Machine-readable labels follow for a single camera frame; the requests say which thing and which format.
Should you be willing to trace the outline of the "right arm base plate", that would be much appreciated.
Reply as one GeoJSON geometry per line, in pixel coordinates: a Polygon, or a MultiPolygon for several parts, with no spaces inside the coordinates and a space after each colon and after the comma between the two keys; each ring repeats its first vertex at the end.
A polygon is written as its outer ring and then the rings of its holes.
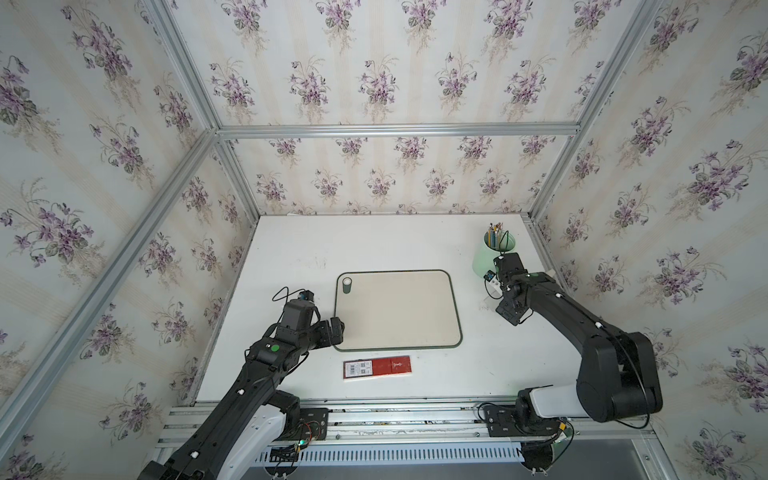
{"type": "Polygon", "coordinates": [[[490,437],[557,438],[566,428],[559,419],[539,418],[516,405],[483,402],[476,407],[479,420],[490,437]]]}

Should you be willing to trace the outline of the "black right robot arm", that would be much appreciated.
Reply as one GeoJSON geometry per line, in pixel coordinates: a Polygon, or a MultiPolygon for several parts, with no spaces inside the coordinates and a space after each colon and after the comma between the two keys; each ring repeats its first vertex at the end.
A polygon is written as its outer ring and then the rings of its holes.
{"type": "Polygon", "coordinates": [[[516,253],[494,259],[502,292],[496,312],[514,326],[528,313],[547,320],[580,354],[572,393],[558,387],[522,391],[536,416],[560,417],[566,402],[578,413],[606,423],[646,418],[663,408],[656,354],[648,337],[609,324],[568,295],[544,272],[529,272],[516,253]]]}

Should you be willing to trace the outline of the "mint green pencil cup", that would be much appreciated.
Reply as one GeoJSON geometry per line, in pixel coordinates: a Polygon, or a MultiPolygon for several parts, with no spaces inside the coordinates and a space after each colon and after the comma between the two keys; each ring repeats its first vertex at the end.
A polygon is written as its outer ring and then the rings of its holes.
{"type": "Polygon", "coordinates": [[[479,277],[483,277],[488,270],[495,272],[494,260],[500,255],[513,252],[516,247],[515,237],[508,230],[505,230],[501,248],[499,250],[491,249],[486,245],[486,232],[483,235],[480,247],[474,254],[472,262],[473,272],[479,277]]]}

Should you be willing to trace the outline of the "beige green-rimmed cutting board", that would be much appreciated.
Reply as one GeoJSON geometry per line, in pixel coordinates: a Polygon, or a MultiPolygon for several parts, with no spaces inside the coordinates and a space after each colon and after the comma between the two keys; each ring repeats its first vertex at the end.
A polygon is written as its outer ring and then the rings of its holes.
{"type": "Polygon", "coordinates": [[[342,273],[334,316],[345,325],[342,352],[450,349],[463,340],[451,277],[440,269],[342,273]]]}

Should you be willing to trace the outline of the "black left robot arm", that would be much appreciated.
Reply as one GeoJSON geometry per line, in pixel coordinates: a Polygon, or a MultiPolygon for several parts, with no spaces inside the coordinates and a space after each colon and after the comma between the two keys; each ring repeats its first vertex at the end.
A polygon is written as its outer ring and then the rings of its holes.
{"type": "Polygon", "coordinates": [[[344,322],[322,320],[305,290],[283,306],[278,321],[244,356],[227,393],[202,425],[163,464],[149,462],[141,479],[240,479],[256,455],[277,439],[297,397],[282,381],[312,350],[343,342],[344,322]]]}

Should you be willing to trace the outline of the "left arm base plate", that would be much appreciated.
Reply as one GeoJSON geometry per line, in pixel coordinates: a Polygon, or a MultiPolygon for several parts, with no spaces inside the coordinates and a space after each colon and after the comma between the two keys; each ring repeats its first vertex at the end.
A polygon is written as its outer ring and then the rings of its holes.
{"type": "Polygon", "coordinates": [[[286,422],[276,441],[311,443],[325,440],[328,433],[330,410],[327,408],[304,408],[292,410],[286,415],[286,422]]]}

